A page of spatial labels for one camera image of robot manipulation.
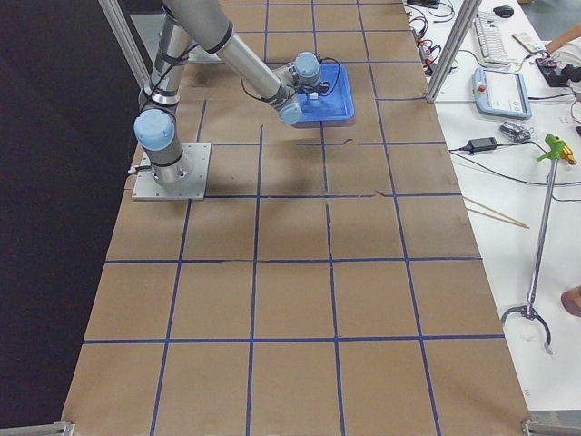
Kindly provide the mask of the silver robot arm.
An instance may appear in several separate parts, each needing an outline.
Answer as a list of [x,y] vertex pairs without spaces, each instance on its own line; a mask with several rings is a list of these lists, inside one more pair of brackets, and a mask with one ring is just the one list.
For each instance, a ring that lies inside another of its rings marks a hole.
[[200,48],[228,65],[268,104],[285,124],[296,124],[302,109],[300,94],[326,94],[330,84],[320,79],[320,60],[311,52],[270,69],[241,39],[217,1],[164,1],[165,21],[150,78],[139,95],[140,114],[133,129],[150,160],[152,178],[161,186],[181,183],[192,171],[177,135],[179,86],[190,52]]

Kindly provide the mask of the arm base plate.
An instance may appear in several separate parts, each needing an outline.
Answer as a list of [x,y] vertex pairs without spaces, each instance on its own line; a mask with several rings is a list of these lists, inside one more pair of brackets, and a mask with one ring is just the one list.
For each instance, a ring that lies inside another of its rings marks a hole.
[[132,198],[135,201],[202,201],[211,160],[211,143],[182,143],[182,157],[169,167],[152,165],[143,152]]

